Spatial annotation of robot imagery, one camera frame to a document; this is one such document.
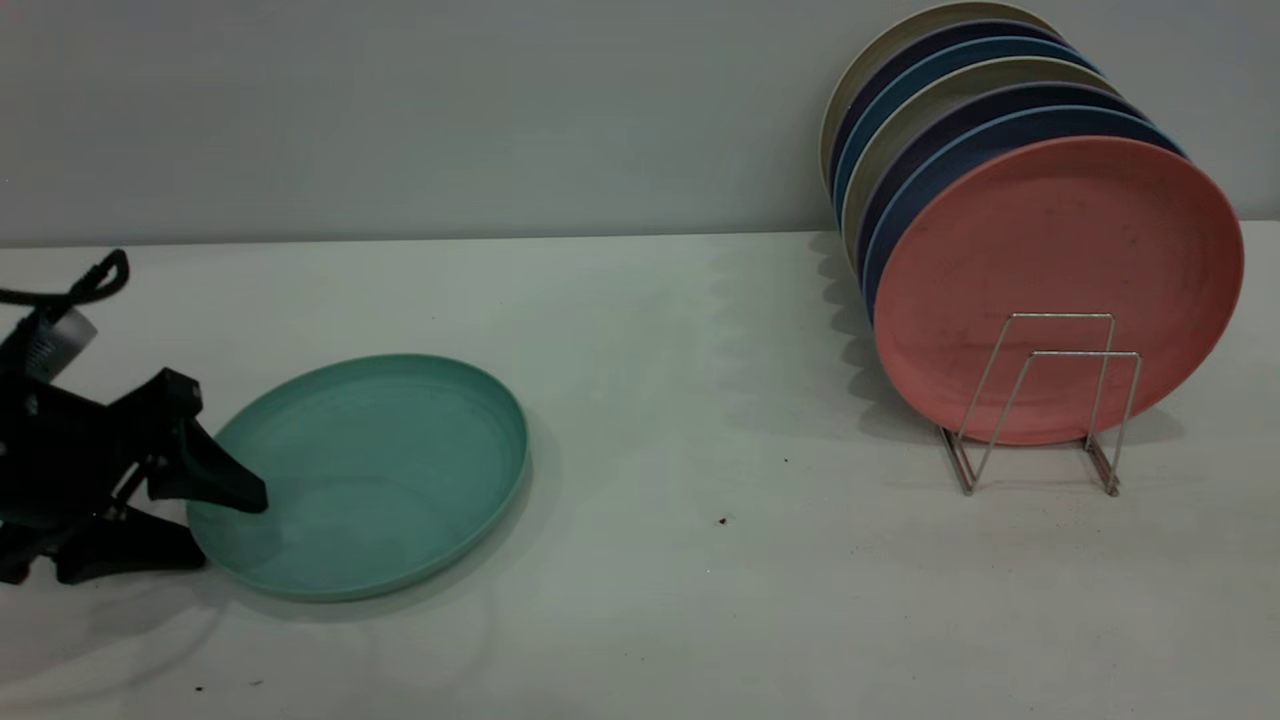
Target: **tabletop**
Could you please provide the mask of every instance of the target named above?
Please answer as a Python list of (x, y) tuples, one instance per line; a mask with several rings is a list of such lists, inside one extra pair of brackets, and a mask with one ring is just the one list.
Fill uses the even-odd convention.
[[(448, 355), (526, 407), (531, 482), (461, 562), (361, 602), (41, 561), (0, 587), (0, 715), (1270, 715), (1280, 223), (1244, 231), (1233, 324), (1133, 420), (1119, 497), (1073, 448), (1000, 448), (963, 496), (833, 233), (131, 249), (63, 387), (169, 366), (216, 430), (330, 363)], [(4, 250), (0, 287), (101, 255)]]

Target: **black cable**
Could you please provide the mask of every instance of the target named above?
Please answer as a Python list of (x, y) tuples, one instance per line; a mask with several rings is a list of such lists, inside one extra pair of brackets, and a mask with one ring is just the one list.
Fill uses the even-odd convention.
[[(115, 277), (104, 283), (106, 275), (115, 270)], [(124, 290), (129, 282), (129, 258), (123, 250), (113, 250), (106, 259), (93, 265), (84, 277), (76, 281), (67, 293), (56, 292), (22, 292), (17, 290), (0, 288), (0, 304), (4, 305), (52, 305), (64, 302), (67, 305), (87, 305), (106, 300), (116, 292)]]

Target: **dish rack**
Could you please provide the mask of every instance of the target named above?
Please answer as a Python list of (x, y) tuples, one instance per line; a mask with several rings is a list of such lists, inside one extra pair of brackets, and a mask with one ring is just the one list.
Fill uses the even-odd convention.
[[(996, 356), (1000, 355), (1000, 347), (1005, 342), (1005, 334), (1009, 332), (1009, 327), (1014, 324), (1014, 320), (1024, 319), (1106, 320), (1107, 342), (1103, 346), (1103, 350), (1032, 350), (1028, 352), (1027, 360), (1023, 361), (1023, 369), (1018, 373), (1018, 380), (1014, 382), (1014, 388), (1009, 393), (1009, 400), (1005, 401), (1005, 409), (1000, 414), (996, 429), (991, 434), (991, 439), (987, 441), (987, 448), (983, 451), (982, 459), (978, 461), (978, 468), (975, 470), (973, 462), (969, 460), (969, 452), (964, 446), (965, 430), (969, 428), (969, 420), (973, 419), (973, 411), (978, 406), (978, 397), (982, 396), (982, 388), (987, 384), (987, 377), (991, 374), (991, 368), (996, 364)], [(1120, 468), (1120, 451), (1124, 448), (1124, 433), (1129, 425), (1129, 416), (1133, 414), (1133, 398), (1138, 389), (1138, 378), (1142, 375), (1142, 354), (1125, 350), (1112, 350), (1111, 343), (1115, 340), (1115, 332), (1116, 319), (1111, 313), (1014, 313), (1005, 319), (1005, 324), (1000, 329), (1000, 336), (996, 338), (996, 343), (991, 348), (991, 357), (987, 360), (987, 368), (982, 372), (978, 387), (973, 392), (973, 400), (969, 401), (969, 409), (965, 410), (964, 420), (960, 423), (960, 429), (951, 432), (942, 425), (937, 427), (938, 432), (942, 434), (942, 443), (947, 448), (947, 455), (951, 457), (951, 465), (955, 469), (956, 477), (960, 479), (960, 487), (964, 489), (965, 496), (972, 496), (974, 488), (978, 486), (978, 479), (982, 477), (982, 471), (987, 468), (987, 460), (991, 459), (991, 451), (996, 447), (996, 442), (1000, 439), (1000, 432), (1005, 428), (1005, 420), (1009, 419), (1009, 411), (1014, 407), (1014, 401), (1018, 398), (1018, 391), (1021, 388), (1023, 379), (1027, 377), (1027, 372), (1030, 369), (1032, 363), (1037, 357), (1050, 356), (1102, 359), (1102, 366), (1098, 370), (1098, 387), (1093, 396), (1093, 411), (1089, 415), (1089, 429), (1084, 438), (1080, 439), (1080, 448), (1093, 461), (1093, 466), (1097, 469), (1098, 475), (1102, 479), (1102, 489), (1112, 497), (1120, 495), (1120, 477), (1116, 471)], [(1098, 443), (1094, 430), (1097, 429), (1098, 407), (1102, 405), (1102, 387), (1107, 375), (1107, 364), (1114, 357), (1133, 360), (1134, 369), (1133, 380), (1129, 383), (1129, 396), (1125, 400), (1124, 419), (1120, 421), (1120, 430), (1116, 434), (1116, 447), (1111, 455), (1111, 460), (1107, 460), (1106, 452), (1103, 452), (1102, 446)]]

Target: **robotic arm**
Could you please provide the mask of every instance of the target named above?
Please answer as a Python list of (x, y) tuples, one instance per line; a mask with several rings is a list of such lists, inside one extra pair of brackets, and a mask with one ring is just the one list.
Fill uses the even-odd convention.
[(196, 421), (196, 380), (164, 369), (110, 405), (51, 384), (96, 334), (76, 306), (115, 295), (128, 277), (116, 250), (65, 295), (0, 290), (0, 302), (32, 306), (0, 343), (0, 582), (22, 583), (40, 555), (67, 584), (201, 568), (187, 528), (128, 506), (143, 482), (152, 500), (266, 510), (262, 480)]

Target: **teal plate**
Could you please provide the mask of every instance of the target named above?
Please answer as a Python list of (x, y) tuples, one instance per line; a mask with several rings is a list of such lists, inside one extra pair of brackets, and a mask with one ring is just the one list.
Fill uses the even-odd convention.
[(529, 428), (495, 378), (457, 360), (381, 355), (292, 379), (218, 442), (266, 483), (261, 515), (187, 505), (201, 550), (276, 596), (340, 601), (443, 570), (520, 488)]

